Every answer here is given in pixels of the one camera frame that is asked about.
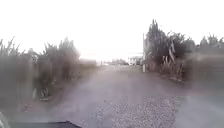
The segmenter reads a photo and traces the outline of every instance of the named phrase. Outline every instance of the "dirt road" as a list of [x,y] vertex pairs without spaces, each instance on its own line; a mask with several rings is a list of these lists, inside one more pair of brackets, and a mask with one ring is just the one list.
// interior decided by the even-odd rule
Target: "dirt road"
[[222,109],[186,86],[139,67],[108,66],[70,86],[53,107],[37,105],[12,120],[68,120],[83,128],[204,128],[211,119],[223,122]]

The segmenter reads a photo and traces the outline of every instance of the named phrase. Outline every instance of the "vegetation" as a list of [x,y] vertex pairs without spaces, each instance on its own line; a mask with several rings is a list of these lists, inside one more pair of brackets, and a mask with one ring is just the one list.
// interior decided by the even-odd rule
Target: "vegetation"
[[16,90],[15,83],[23,85],[26,81],[31,81],[29,86],[36,89],[37,96],[49,97],[59,89],[56,85],[79,77],[80,71],[88,66],[80,63],[73,41],[67,38],[59,45],[46,44],[41,53],[32,49],[27,53],[19,52],[18,48],[13,44],[13,39],[7,46],[3,44],[3,40],[0,42],[1,88],[11,84]]
[[195,55],[223,54],[223,38],[218,39],[214,35],[203,37],[199,45],[190,38],[185,38],[181,33],[165,33],[153,20],[145,39],[146,62],[149,71],[157,71],[168,74],[177,79],[185,79],[195,63]]

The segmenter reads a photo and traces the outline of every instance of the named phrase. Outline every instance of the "foliage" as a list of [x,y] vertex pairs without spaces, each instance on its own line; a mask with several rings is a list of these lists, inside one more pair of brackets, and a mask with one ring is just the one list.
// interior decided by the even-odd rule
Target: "foliage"
[[74,72],[78,70],[78,59],[79,53],[73,41],[67,38],[61,41],[59,46],[46,44],[45,50],[38,55],[37,59],[38,89],[51,93],[46,90],[54,88],[56,83],[71,79]]
[[183,74],[183,61],[187,53],[195,51],[195,43],[191,38],[185,39],[181,33],[165,34],[158,27],[158,23],[153,20],[147,33],[146,48],[147,58],[154,61],[155,70],[172,76],[181,77]]
[[21,53],[18,48],[19,45],[16,46],[13,39],[8,45],[4,45],[3,40],[0,41],[1,85],[33,81],[38,96],[46,97],[57,90],[56,84],[76,77],[75,73],[81,67],[79,53],[73,41],[67,38],[59,45],[45,44],[43,52],[38,54],[32,49]]

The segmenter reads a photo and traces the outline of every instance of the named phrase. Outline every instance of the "tall grass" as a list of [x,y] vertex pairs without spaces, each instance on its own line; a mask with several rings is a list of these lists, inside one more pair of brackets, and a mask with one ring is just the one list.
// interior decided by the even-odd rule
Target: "tall grass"
[[35,88],[41,98],[53,95],[63,81],[77,77],[81,63],[73,41],[67,38],[59,45],[45,44],[41,53],[19,52],[13,39],[7,45],[0,41],[0,91]]

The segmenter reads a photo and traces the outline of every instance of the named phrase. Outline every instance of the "gravel road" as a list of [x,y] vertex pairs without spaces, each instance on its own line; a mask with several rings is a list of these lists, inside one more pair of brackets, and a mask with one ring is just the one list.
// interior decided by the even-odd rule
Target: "gravel road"
[[206,112],[212,119],[224,115],[215,117],[222,109],[203,107],[208,103],[185,86],[142,73],[139,67],[108,66],[70,86],[54,107],[39,105],[38,111],[14,119],[68,120],[83,128],[198,128],[208,121]]

